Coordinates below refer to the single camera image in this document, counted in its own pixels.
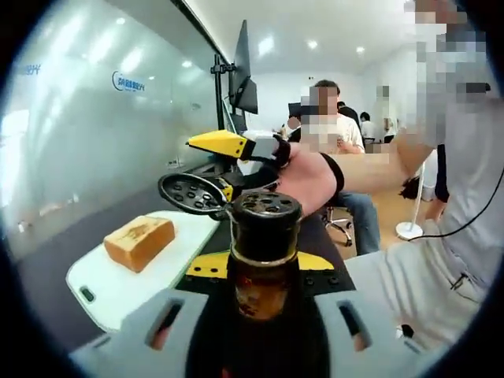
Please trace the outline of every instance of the black table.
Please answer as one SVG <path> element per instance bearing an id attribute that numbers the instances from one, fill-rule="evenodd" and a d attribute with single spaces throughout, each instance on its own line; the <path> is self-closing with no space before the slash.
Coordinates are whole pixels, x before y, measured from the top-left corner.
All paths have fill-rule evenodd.
<path id="1" fill-rule="evenodd" d="M 160 198 L 158 189 L 153 186 L 84 218 L 18 262 L 17 268 L 28 304 L 47 331 L 66 350 L 75 350 L 102 333 L 86 315 L 65 282 L 70 266 L 101 243 L 106 235 L 134 217 L 164 209 L 174 210 Z M 202 254 L 227 250 L 229 243 L 229 223 L 222 222 Z M 342 286 L 347 290 L 354 289 L 343 260 L 318 215 L 302 222 L 298 249 L 330 261 L 339 271 Z"/>

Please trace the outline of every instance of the gray plastic mount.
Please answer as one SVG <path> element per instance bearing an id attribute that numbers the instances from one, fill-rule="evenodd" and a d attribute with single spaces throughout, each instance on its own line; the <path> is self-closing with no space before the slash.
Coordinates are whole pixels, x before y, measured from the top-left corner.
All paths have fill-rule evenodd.
<path id="1" fill-rule="evenodd" d="M 120 332 L 104 335 L 71 357 L 89 376 L 100 378 L 184 378 L 192 336 L 208 296 L 166 289 L 126 317 Z M 397 339 L 395 325 L 358 292 L 318 295 L 315 302 L 327 333 L 330 377 L 419 377 L 439 354 L 425 353 L 409 339 Z M 181 309 L 162 350 L 149 346 L 173 305 Z M 346 307 L 368 347 L 357 352 L 341 313 Z"/>

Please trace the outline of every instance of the black cable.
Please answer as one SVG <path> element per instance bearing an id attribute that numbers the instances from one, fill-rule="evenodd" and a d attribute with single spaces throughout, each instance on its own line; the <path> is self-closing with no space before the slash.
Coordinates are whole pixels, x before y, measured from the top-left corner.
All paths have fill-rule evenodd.
<path id="1" fill-rule="evenodd" d="M 500 187 L 500 185 L 501 185 L 502 177 L 503 176 L 504 176 L 504 168 L 502 168 L 501 176 L 498 179 L 497 186 L 495 187 L 494 193 L 491 195 L 490 200 L 488 201 L 487 205 L 485 205 L 485 207 L 472 220 L 470 220 L 468 223 L 464 224 L 463 226 L 461 226 L 459 229 L 457 229 L 455 231 L 448 232 L 447 234 L 442 234 L 442 235 L 422 235 L 422 236 L 417 236 L 416 238 L 412 238 L 412 239 L 410 239 L 408 241 L 412 242 L 414 240 L 426 239 L 426 238 L 446 238 L 447 236 L 455 235 L 456 233 L 458 233 L 458 232 L 462 231 L 463 229 L 467 228 L 469 225 L 471 225 L 472 223 L 474 223 L 474 221 L 476 219 L 478 219 L 480 217 L 480 215 L 483 214 L 486 209 L 488 209 L 488 206 L 491 204 L 492 200 L 495 197 L 495 194 L 497 193 L 498 187 Z"/>

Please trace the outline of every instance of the bottle label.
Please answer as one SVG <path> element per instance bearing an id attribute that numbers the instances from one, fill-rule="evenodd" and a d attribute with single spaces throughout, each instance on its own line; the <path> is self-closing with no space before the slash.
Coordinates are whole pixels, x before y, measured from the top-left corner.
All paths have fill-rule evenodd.
<path id="1" fill-rule="evenodd" d="M 235 286 L 239 312 L 257 321 L 280 315 L 287 298 L 285 279 L 262 279 L 241 276 Z"/>

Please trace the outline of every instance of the jeans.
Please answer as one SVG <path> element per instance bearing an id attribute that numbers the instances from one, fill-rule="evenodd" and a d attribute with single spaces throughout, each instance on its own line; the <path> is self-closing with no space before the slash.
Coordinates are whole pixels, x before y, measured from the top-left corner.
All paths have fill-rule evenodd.
<path id="1" fill-rule="evenodd" d="M 346 207 L 354 218 L 355 246 L 357 256 L 380 250 L 380 227 L 378 214 L 368 195 L 341 191 L 336 206 Z"/>

